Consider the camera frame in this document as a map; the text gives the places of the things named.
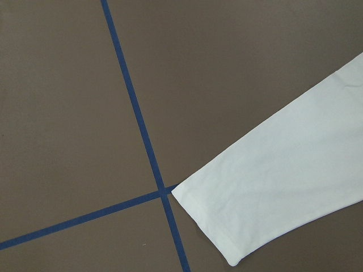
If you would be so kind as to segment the white long-sleeve printed shirt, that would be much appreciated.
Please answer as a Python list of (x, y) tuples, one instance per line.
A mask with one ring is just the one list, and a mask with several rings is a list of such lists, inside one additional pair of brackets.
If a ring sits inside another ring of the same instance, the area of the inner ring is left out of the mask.
[(230, 266), (362, 201), (362, 56), (253, 128), (172, 195)]

